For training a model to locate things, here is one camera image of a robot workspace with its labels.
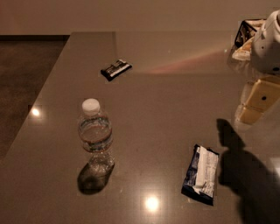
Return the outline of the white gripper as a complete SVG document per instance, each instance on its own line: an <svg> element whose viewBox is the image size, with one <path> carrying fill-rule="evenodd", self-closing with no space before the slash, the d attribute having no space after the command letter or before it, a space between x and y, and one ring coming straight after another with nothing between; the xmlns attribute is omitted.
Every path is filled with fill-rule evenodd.
<svg viewBox="0 0 280 224"><path fill-rule="evenodd" d="M280 10L272 12L254 36L251 64L263 74L280 74ZM238 121L251 125L280 99L280 78L249 81L241 94Z"/></svg>

